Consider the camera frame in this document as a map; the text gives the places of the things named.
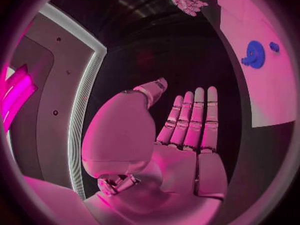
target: small screw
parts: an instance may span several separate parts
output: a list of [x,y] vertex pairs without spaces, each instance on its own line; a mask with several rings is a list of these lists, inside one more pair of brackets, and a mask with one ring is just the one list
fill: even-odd
[[279,52],[279,45],[277,44],[277,43],[275,43],[275,42],[271,42],[270,43],[270,48],[271,48],[271,50],[272,51],[274,51],[274,52],[276,52],[276,53],[278,53]]

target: pink light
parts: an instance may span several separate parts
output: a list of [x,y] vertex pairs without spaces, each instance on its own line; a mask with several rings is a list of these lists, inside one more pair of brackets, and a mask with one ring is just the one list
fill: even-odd
[[26,103],[26,101],[37,89],[38,89],[37,86],[35,86],[34,84],[30,84],[21,92],[21,94],[18,95],[17,100],[14,100],[12,106],[5,113],[5,117],[3,121],[5,132],[9,130],[18,111],[21,109],[21,107]]
[[26,65],[23,65],[19,67],[13,75],[11,75],[6,81],[5,81],[5,91],[4,96],[8,93],[9,90],[12,89],[13,86],[18,84],[24,77],[26,77],[28,73],[28,69]]
[[9,111],[13,103],[18,99],[18,97],[32,84],[31,78],[29,75],[25,76],[19,83],[13,86],[9,91],[2,103],[2,118],[4,118]]

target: magenta light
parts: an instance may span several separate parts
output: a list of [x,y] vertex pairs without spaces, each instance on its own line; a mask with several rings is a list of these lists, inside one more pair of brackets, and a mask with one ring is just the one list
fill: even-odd
[[21,94],[18,95],[17,100],[11,105],[9,110],[6,112],[3,117],[4,130],[7,132],[10,129],[10,126],[17,115],[18,111],[21,107],[26,103],[26,101],[30,98],[30,96],[38,89],[34,84],[30,84],[27,86]]
[[28,69],[26,64],[19,67],[13,75],[11,75],[6,81],[5,81],[5,91],[4,96],[8,93],[8,91],[18,84],[24,77],[28,75]]
[[25,91],[28,86],[32,84],[32,80],[29,75],[26,75],[19,83],[13,86],[8,92],[2,102],[2,118],[4,118],[7,112],[10,110],[13,103],[19,98],[21,93]]

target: blue knob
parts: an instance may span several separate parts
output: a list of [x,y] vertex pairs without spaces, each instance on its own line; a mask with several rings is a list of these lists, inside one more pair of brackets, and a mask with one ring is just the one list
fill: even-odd
[[272,51],[276,52],[276,53],[279,53],[279,45],[275,42],[271,42],[270,43],[270,48]]
[[241,59],[241,63],[254,69],[261,68],[266,60],[263,45],[258,41],[251,41],[247,47],[247,57]]

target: blue object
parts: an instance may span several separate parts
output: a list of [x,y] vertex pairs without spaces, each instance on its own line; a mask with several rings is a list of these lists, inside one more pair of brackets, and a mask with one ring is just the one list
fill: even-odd
[[247,47],[247,57],[241,59],[241,63],[254,69],[261,68],[266,60],[265,49],[258,41],[251,41]]
[[270,43],[270,48],[272,51],[276,52],[276,53],[279,53],[279,45],[275,42],[271,42]]

